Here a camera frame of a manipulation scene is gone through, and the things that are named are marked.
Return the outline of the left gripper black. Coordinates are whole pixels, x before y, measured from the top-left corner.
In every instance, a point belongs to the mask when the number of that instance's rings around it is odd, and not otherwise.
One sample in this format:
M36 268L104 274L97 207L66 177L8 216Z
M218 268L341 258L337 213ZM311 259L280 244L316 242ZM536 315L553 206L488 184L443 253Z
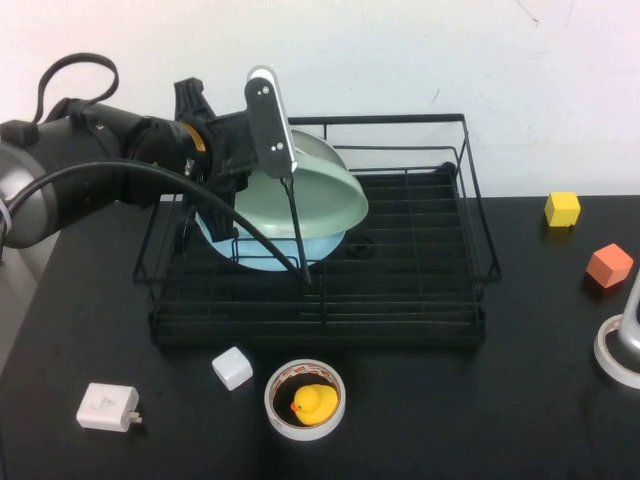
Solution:
M204 140L210 160L203 186L222 200L234 200L248 187L256 154L247 119L190 119ZM197 213L213 241L235 237L234 220L209 201L197 201Z

